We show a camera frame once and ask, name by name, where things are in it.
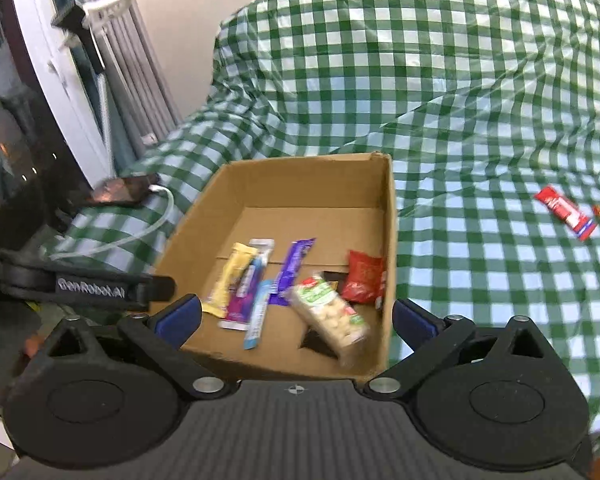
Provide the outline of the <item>yellow snack bar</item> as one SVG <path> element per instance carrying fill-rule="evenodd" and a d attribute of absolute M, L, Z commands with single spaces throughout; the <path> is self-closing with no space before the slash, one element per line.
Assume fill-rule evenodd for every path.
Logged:
<path fill-rule="evenodd" d="M 234 292 L 242 274 L 258 254 L 257 248 L 242 243 L 233 245 L 230 256 L 223 264 L 222 270 L 215 280 L 211 292 L 202 303 L 204 313 L 216 318 L 225 318 L 227 315 L 230 297 Z"/>

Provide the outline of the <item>red gold square packet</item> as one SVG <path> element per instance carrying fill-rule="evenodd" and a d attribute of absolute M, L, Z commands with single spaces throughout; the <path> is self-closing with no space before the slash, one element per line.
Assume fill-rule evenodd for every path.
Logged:
<path fill-rule="evenodd" d="M 386 264 L 382 257 L 350 250 L 349 273 L 341 296 L 354 304 L 372 304 L 379 309 L 384 298 Z"/>

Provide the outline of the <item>white green snack pack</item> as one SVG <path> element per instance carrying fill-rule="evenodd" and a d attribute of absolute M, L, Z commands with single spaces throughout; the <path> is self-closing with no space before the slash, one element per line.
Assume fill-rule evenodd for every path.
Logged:
<path fill-rule="evenodd" d="M 292 286 L 289 303 L 342 365 L 350 365 L 356 359 L 370 334 L 370 326 L 320 274 Z"/>

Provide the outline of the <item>white purple stick packet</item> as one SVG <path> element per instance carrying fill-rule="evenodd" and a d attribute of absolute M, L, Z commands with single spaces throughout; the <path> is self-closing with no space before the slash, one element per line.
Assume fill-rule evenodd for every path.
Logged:
<path fill-rule="evenodd" d="M 249 246 L 256 248 L 257 253 L 232 289 L 226 317 L 219 322 L 219 326 L 224 330 L 244 332 L 248 328 L 254 300 L 256 300 L 262 275 L 268 265 L 268 258 L 275 247 L 275 240 L 252 238 Z"/>

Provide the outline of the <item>light blue stick packet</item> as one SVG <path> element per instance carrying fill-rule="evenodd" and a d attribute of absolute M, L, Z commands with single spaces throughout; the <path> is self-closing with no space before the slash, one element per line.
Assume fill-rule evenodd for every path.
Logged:
<path fill-rule="evenodd" d="M 245 334 L 245 350 L 253 350 L 257 348 L 259 344 L 266 310 L 268 310 L 268 300 L 270 299 L 272 288 L 272 280 L 264 280 L 258 287 L 253 301 L 250 322 Z"/>

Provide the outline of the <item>dark brown biscuit pack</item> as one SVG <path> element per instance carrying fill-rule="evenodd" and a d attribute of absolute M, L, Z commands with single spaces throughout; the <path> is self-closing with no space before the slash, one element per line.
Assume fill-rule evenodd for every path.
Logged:
<path fill-rule="evenodd" d="M 323 271 L 322 277 L 328 282 L 344 282 L 347 279 L 348 274 L 346 272 L 338 271 Z"/>

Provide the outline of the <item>purple chocolate bar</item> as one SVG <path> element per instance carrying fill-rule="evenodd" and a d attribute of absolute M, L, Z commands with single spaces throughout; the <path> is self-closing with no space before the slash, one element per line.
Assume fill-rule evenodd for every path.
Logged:
<path fill-rule="evenodd" d="M 295 240 L 288 249 L 286 258 L 273 282 L 269 304 L 273 306 L 288 307 L 289 291 L 302 266 L 302 260 L 308 254 L 315 243 L 315 237 Z"/>

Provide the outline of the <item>red snack packet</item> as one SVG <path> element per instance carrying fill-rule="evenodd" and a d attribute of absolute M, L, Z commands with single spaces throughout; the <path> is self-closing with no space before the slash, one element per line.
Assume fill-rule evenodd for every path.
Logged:
<path fill-rule="evenodd" d="M 534 198 L 565 223 L 582 242 L 587 240 L 597 228 L 597 223 L 592 217 L 582 212 L 575 203 L 550 185 L 541 188 Z"/>

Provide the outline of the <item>black smartphone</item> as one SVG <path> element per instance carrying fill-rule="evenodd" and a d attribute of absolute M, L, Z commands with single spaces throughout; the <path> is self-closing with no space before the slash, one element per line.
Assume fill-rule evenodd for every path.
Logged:
<path fill-rule="evenodd" d="M 138 174 L 103 180 L 84 200 L 87 206 L 135 207 L 151 193 L 151 187 L 160 183 L 158 174 Z"/>

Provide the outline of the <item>brown cardboard box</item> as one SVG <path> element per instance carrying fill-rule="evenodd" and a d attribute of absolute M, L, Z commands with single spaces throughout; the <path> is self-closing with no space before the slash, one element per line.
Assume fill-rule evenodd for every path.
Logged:
<path fill-rule="evenodd" d="M 354 378 L 366 382 L 388 365 L 391 310 L 396 296 L 396 198 L 392 161 L 385 154 L 282 157 L 224 165 L 212 177 L 166 242 L 155 264 L 174 279 L 178 295 L 207 298 L 236 243 L 270 238 L 275 247 L 265 278 L 276 278 L 295 240 L 315 244 L 299 276 L 344 272 L 352 250 L 384 258 L 385 301 L 358 307 L 370 326 L 356 361 L 302 347 L 306 323 L 291 307 L 266 312 L 257 348 L 223 330 L 207 314 L 183 348 L 214 374 L 237 379 Z"/>

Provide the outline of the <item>grey curtain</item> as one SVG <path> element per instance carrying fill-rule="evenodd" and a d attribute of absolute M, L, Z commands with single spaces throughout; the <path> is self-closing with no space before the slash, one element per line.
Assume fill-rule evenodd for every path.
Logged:
<path fill-rule="evenodd" d="M 71 3 L 54 0 L 57 10 Z M 181 120 L 136 2 L 95 32 L 106 68 L 108 118 L 118 171 L 162 141 Z"/>

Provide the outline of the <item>green checkered sofa cover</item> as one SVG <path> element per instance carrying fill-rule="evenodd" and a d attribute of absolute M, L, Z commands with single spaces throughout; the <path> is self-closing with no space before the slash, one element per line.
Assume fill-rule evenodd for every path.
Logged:
<path fill-rule="evenodd" d="M 171 191 L 85 209 L 45 255 L 151 268 L 234 160 L 392 157 L 396 291 L 435 314 L 539 325 L 588 399 L 600 454 L 600 0 L 254 0 L 222 21 L 204 105 L 136 162 Z"/>

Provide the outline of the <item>black white phone holder stand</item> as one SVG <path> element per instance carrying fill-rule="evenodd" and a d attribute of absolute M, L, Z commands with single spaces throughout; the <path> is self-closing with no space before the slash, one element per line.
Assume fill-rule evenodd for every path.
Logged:
<path fill-rule="evenodd" d="M 81 46 L 91 63 L 96 76 L 96 88 L 99 99 L 100 128 L 107 153 L 107 169 L 110 177 L 116 175 L 114 169 L 114 151 L 112 150 L 112 132 L 109 114 L 109 99 L 106 65 L 100 53 L 96 35 L 104 31 L 105 26 L 114 18 L 132 6 L 135 0 L 91 0 L 87 2 L 67 3 L 53 17 L 50 24 L 65 32 L 62 46 L 65 49 Z"/>

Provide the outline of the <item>white window frame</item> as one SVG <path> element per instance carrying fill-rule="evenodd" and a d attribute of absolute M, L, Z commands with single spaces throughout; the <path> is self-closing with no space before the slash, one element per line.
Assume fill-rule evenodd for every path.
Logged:
<path fill-rule="evenodd" d="M 64 33 L 52 26 L 53 0 L 14 0 L 36 78 L 88 184 L 109 177 L 105 143 Z"/>

